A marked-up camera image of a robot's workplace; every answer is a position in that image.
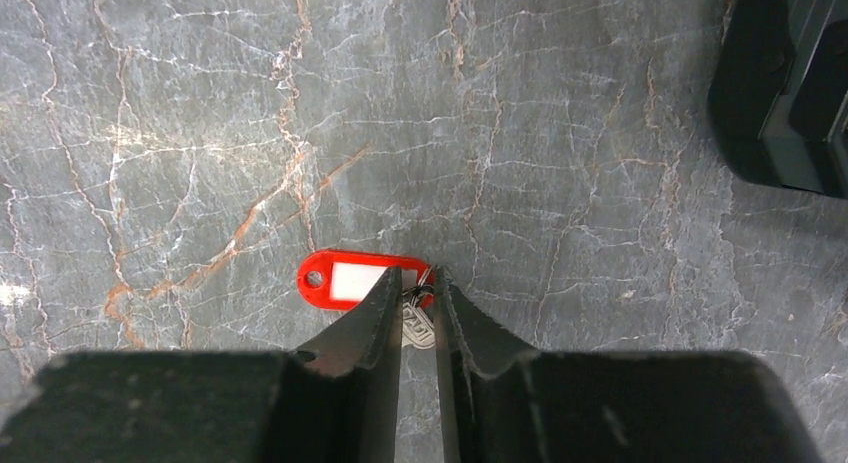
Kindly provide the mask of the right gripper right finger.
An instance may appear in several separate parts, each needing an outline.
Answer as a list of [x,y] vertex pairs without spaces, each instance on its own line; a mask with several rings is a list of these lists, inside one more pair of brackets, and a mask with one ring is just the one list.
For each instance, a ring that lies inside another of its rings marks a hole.
[[738,351],[546,351],[433,282],[448,462],[817,462],[777,375]]

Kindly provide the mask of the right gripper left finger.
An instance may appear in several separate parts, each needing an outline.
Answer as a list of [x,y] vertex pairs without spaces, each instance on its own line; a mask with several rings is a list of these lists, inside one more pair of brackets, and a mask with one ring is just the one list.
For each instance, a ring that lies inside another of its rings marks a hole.
[[5,462],[390,462],[402,278],[293,350],[76,352],[35,377]]

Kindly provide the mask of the red key tag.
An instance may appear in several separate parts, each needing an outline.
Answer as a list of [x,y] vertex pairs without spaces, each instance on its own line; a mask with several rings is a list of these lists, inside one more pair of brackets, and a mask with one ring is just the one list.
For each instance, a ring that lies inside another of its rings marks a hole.
[[433,301],[432,268],[423,260],[324,249],[300,264],[296,286],[309,304],[324,310],[349,311],[357,306],[390,267],[401,269],[402,345],[418,350],[435,346],[435,330],[425,312]]

